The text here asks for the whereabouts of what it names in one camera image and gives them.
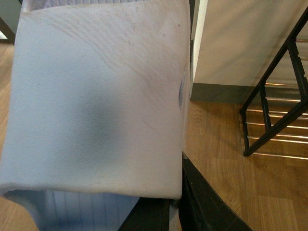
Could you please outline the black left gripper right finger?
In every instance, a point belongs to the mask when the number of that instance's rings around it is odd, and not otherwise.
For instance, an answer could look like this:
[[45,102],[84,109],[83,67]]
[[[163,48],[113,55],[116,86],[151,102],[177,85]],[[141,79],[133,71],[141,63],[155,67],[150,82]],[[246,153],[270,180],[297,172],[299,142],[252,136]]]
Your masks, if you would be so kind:
[[185,153],[182,154],[179,219],[183,231],[251,230],[220,198]]

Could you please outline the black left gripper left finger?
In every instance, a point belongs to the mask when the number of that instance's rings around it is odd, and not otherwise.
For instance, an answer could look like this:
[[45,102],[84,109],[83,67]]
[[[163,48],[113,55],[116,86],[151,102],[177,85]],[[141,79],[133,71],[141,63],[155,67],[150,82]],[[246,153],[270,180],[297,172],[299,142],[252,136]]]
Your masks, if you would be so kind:
[[141,197],[120,226],[120,231],[169,230],[169,199]]

